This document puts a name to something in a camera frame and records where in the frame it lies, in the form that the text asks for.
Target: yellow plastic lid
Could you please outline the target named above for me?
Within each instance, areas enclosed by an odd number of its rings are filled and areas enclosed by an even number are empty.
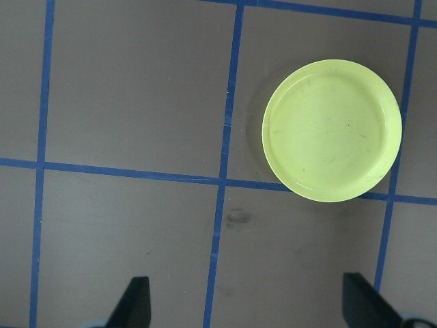
[[[360,64],[329,59],[298,69],[276,89],[262,143],[285,186],[310,200],[340,202],[381,181],[401,131],[388,85]]]

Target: gray floor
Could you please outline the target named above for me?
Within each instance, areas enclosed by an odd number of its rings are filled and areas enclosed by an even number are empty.
[[[414,7],[285,2],[383,20]],[[213,328],[346,327],[341,274],[374,281],[391,197],[381,293],[437,321],[437,22],[419,27],[396,196],[388,175],[372,190],[381,200],[321,204],[282,191],[267,165],[260,123],[271,93],[295,69],[341,58],[377,72],[401,104],[412,28],[295,9],[244,7],[223,176],[235,5],[56,0],[38,148],[46,2],[0,1],[0,328],[106,318],[134,275],[150,277],[153,328],[202,327],[205,314],[205,328],[209,315]],[[437,20],[437,1],[423,0],[421,18]]]

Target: blue painter's tape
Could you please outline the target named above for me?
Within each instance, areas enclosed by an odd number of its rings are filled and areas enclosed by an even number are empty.
[[[55,14],[55,0],[47,0],[46,24],[44,32],[44,52],[42,56],[42,76],[40,94],[40,124],[38,130],[38,162],[43,163],[46,158],[46,128],[48,114],[48,89],[50,84],[50,68],[53,40],[53,17]]]
[[[105,176],[124,176],[127,178],[190,182],[190,183],[198,183],[202,185],[219,184],[218,178],[210,178],[207,176],[188,176],[184,174],[136,171],[133,169],[115,169],[112,167],[46,162],[45,168],[53,171],[80,172],[80,173],[88,173],[88,174],[102,174]]]
[[[33,246],[30,287],[29,328],[36,328],[38,313],[38,281],[40,272],[42,199],[44,190],[44,161],[46,157],[46,127],[48,113],[48,89],[50,82],[50,67],[53,39],[53,17],[55,0],[46,2],[46,19],[44,30],[44,52],[42,54],[40,122],[38,128],[38,152],[35,185],[35,212],[33,217]]]
[[[208,283],[206,287],[205,311],[203,314],[203,328],[210,328],[211,325],[212,302],[214,299],[217,260],[219,258],[221,221],[223,216],[223,206],[225,203],[225,190],[227,184],[227,180],[226,180],[227,164],[229,160],[229,145],[231,139],[232,114],[234,110],[234,96],[235,96],[235,85],[236,85],[237,70],[238,70],[238,56],[240,53],[243,11],[244,11],[244,7],[242,5],[237,5],[235,21],[234,21],[234,34],[232,37],[231,59],[229,63],[229,77],[227,83],[225,120],[223,122],[223,140],[222,140],[221,158],[220,158],[220,173],[218,175],[219,182],[218,182],[218,191],[217,191],[217,200],[216,200],[216,213],[214,218],[214,231],[213,231],[212,242],[211,242],[210,268],[208,271]]]
[[[39,165],[33,161],[24,161],[21,159],[4,159],[0,158],[1,166],[21,167],[23,169],[36,169]]]
[[[396,195],[395,202],[436,206],[437,198]]]
[[[437,21],[421,19],[421,20],[419,20],[419,26],[420,27],[429,27],[431,29],[437,29]]]
[[[262,189],[262,190],[292,192],[282,183],[227,179],[226,185],[228,187],[237,187],[237,188],[249,188],[249,189]]]
[[[371,193],[367,192],[364,193],[358,198],[361,198],[362,200],[383,200],[384,202],[387,200],[388,195],[386,193]]]
[[[422,7],[422,0],[416,0],[414,2],[414,22],[411,26],[411,32],[410,32],[410,41],[408,45],[408,56],[407,56],[407,63],[406,63],[405,77],[404,77],[404,90],[402,93],[402,103],[401,103],[403,136],[404,136],[406,118],[408,113],[408,103],[410,100],[412,72],[414,68],[414,56],[416,54],[416,47],[417,47],[417,35],[419,32],[419,18],[421,13],[421,7]],[[380,250],[378,254],[378,263],[376,265],[376,274],[375,274],[375,282],[374,282],[374,287],[378,291],[381,288],[382,274],[384,272],[384,263],[385,263],[385,257],[387,252],[387,245],[389,243],[391,219],[393,216],[393,202],[395,201],[397,177],[399,175],[399,166],[401,161],[401,152],[402,152],[403,143],[404,140],[402,138],[401,146],[399,148],[399,153],[395,159],[395,163],[391,168],[389,196],[387,198],[387,205],[386,205],[385,216],[384,216],[384,225],[382,228]]]
[[[29,327],[36,328],[38,313],[38,284],[40,274],[42,196],[44,191],[44,169],[36,170],[35,212],[33,217],[32,269],[30,283]]]
[[[413,18],[388,15],[388,14],[377,14],[374,12],[362,12],[359,10],[347,10],[340,8],[322,7],[319,5],[305,5],[301,3],[290,3],[274,0],[202,0],[207,2],[215,3],[230,3],[230,4],[240,4],[247,5],[251,7],[261,7],[261,8],[271,8],[278,10],[291,10],[295,12],[306,12],[309,14],[321,14],[327,16],[337,16],[344,18],[356,18],[364,19],[366,21],[378,21],[384,23],[395,23],[403,25],[411,25]]]

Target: grid line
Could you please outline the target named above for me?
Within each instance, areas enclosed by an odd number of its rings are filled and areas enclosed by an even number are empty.
[[[214,218],[214,231],[211,242],[210,267],[208,271],[208,283],[206,286],[205,310],[203,313],[203,328],[210,328],[212,302],[214,299],[214,288],[217,272],[217,261],[219,259],[219,246],[221,235],[221,222],[223,207],[225,203],[227,164],[229,160],[229,146],[231,140],[232,113],[234,110],[235,85],[237,80],[238,56],[240,54],[240,40],[243,24],[244,6],[237,5],[234,34],[232,36],[231,59],[229,63],[229,77],[227,82],[225,119],[223,123],[223,140],[221,145],[220,174],[218,176],[218,191],[216,200],[216,212]]]
[[[38,315],[38,283],[39,283],[39,272],[40,272],[42,198],[44,192],[44,162],[46,159],[48,89],[50,83],[54,14],[55,14],[55,0],[47,0],[46,19],[44,25],[44,50],[42,54],[40,122],[38,127],[38,157],[37,157],[38,167],[36,169],[35,211],[33,217],[29,328],[36,328],[37,315]]]
[[[203,317],[203,328],[209,328],[212,302],[214,298],[214,285],[216,279],[217,260],[219,256],[219,243],[221,236],[221,220],[223,217],[224,197],[226,187],[240,187],[248,189],[261,189],[270,191],[290,190],[280,183],[258,182],[248,180],[236,180],[227,178],[227,165],[229,159],[229,144],[231,136],[232,113],[234,106],[236,75],[238,67],[238,55],[240,48],[240,38],[242,33],[242,19],[244,6],[256,6],[262,8],[272,8],[277,10],[292,10],[295,12],[306,12],[312,14],[322,14],[328,16],[338,16],[344,18],[364,19],[369,21],[380,21],[385,23],[395,23],[402,25],[411,25],[410,43],[408,48],[408,58],[406,64],[406,73],[404,77],[404,90],[401,103],[402,128],[405,130],[406,117],[408,112],[408,101],[410,95],[410,86],[412,80],[412,70],[414,67],[414,55],[417,45],[417,36],[419,27],[437,28],[437,21],[420,19],[421,0],[414,2],[413,17],[403,17],[396,15],[377,14],[372,12],[362,12],[357,10],[345,10],[339,8],[329,8],[316,5],[304,5],[297,3],[284,3],[274,0],[202,0],[205,2],[228,3],[236,5],[236,15],[234,23],[234,35],[232,40],[231,58],[229,64],[229,78],[227,86],[227,98],[225,119],[223,125],[223,141],[221,150],[220,174],[218,178],[207,176],[191,176],[185,174],[169,174],[162,172],[149,172],[131,169],[118,169],[112,167],[98,167],[89,165],[76,165],[67,163],[46,162],[46,125],[48,113],[48,90],[51,68],[51,49],[53,39],[53,17],[55,10],[55,0],[46,2],[46,18],[44,30],[44,52],[42,60],[42,80],[40,94],[40,121],[38,129],[38,152],[37,161],[26,161],[19,159],[0,158],[0,166],[20,167],[36,170],[36,194],[35,194],[35,211],[33,220],[33,247],[32,247],[32,266],[31,266],[31,297],[29,309],[29,328],[35,328],[37,323],[38,312],[38,275],[39,275],[39,256],[41,243],[41,223],[42,223],[42,205],[44,189],[44,171],[46,169],[64,172],[81,172],[86,174],[102,174],[108,176],[123,176],[130,178],[144,178],[150,180],[166,180],[175,182],[187,182],[197,184],[207,184],[218,186],[216,199],[216,212],[214,218],[214,231],[211,244],[210,268],[208,273],[208,285],[206,290],[205,312]],[[389,238],[391,218],[393,215],[393,204],[395,202],[409,204],[424,204],[437,206],[437,199],[431,197],[417,197],[410,195],[396,195],[397,177],[401,158],[403,140],[399,153],[392,167],[389,193],[365,193],[359,198],[367,200],[386,201],[386,212],[384,216],[384,226],[382,230],[380,251],[378,254],[378,264],[375,277],[375,288],[380,289],[382,273],[384,270],[384,261],[386,248]]]
[[[165,172],[143,171],[136,169],[121,169],[116,167],[101,167],[92,165],[79,165],[69,163],[45,162],[43,165],[33,161],[25,161],[20,159],[0,158],[0,166],[17,167],[25,169],[37,169],[43,167],[44,170],[61,171],[84,174],[98,174],[103,176],[120,176],[125,178],[138,178],[146,180],[161,180],[170,182],[184,182],[194,183],[200,185],[219,185],[220,178],[211,176],[193,176],[188,174],[172,174]],[[277,182],[262,182],[254,180],[239,180],[226,178],[226,187],[245,188],[245,189],[259,189],[266,191],[282,191],[292,193],[284,184]],[[368,191],[357,198],[363,200],[380,200],[387,201],[387,193],[375,193]],[[394,197],[396,203],[418,204],[437,206],[437,198],[413,196],[413,195],[399,195]]]
[[[364,12],[360,10],[349,10],[341,8],[324,7],[320,5],[305,5],[301,3],[282,2],[275,0],[202,0],[205,2],[226,3],[233,5],[245,5],[248,7],[270,8],[277,10],[291,10],[308,14],[320,14],[325,16],[336,16],[343,18],[363,19],[366,21],[378,21],[401,25],[417,24],[422,27],[437,28],[437,20],[425,20],[415,17],[405,17],[390,14],[378,14],[375,12]]]
[[[414,68],[414,57],[416,54],[417,47],[417,36],[419,33],[418,21],[421,15],[422,0],[414,1],[414,22],[411,26],[410,41],[408,43],[408,56],[405,69],[404,77],[404,90],[402,91],[402,101],[401,101],[401,120],[402,120],[402,139],[399,147],[399,152],[397,153],[395,162],[391,168],[390,185],[389,185],[389,196],[387,197],[387,205],[384,215],[384,223],[382,226],[382,236],[380,241],[380,249],[378,252],[378,261],[376,265],[375,282],[374,287],[376,290],[380,290],[382,282],[382,274],[384,272],[384,263],[387,252],[387,245],[389,243],[390,225],[393,216],[393,205],[395,202],[397,177],[399,175],[399,166],[401,162],[402,146],[404,143],[404,132],[408,113],[408,103],[410,100],[410,89],[412,82],[412,72]]]

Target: gray surface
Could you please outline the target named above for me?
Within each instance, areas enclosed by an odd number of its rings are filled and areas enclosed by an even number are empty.
[[[0,325],[26,327],[32,257],[35,172],[0,167]]]
[[[46,172],[38,326],[109,316],[148,275],[151,327],[200,327],[217,188]]]
[[[59,1],[47,161],[218,176],[234,14]]]
[[[373,281],[385,202],[227,189],[213,328],[346,327],[344,271]]]
[[[381,293],[399,311],[437,323],[437,208],[396,204]]]
[[[0,2],[0,157],[36,159],[44,4]]]
[[[437,30],[420,29],[397,192],[437,197]]]
[[[305,3],[412,11],[412,1]],[[422,17],[437,19],[435,3],[424,0]],[[36,159],[44,4],[0,3],[0,157]],[[234,14],[191,0],[57,0],[47,159],[217,177]],[[436,33],[419,29],[401,194],[437,197]],[[278,182],[262,152],[262,115],[278,84],[309,62],[364,64],[400,102],[409,37],[409,26],[246,7],[228,177]],[[0,167],[0,186],[0,327],[27,327],[35,170]],[[107,317],[133,275],[151,278],[154,328],[201,327],[216,193],[46,171],[38,328]],[[345,327],[341,274],[373,281],[386,203],[237,188],[225,196],[212,326]],[[434,320],[436,211],[395,204],[382,277],[398,310]]]
[[[400,16],[412,16],[414,0],[282,0],[283,2],[321,5]]]
[[[437,20],[436,0],[423,0],[421,18]]]
[[[400,103],[409,32],[401,25],[246,8],[228,176],[278,182],[262,150],[262,117],[276,87],[305,64],[336,58],[358,62],[379,74]],[[387,182],[376,191],[386,192]]]

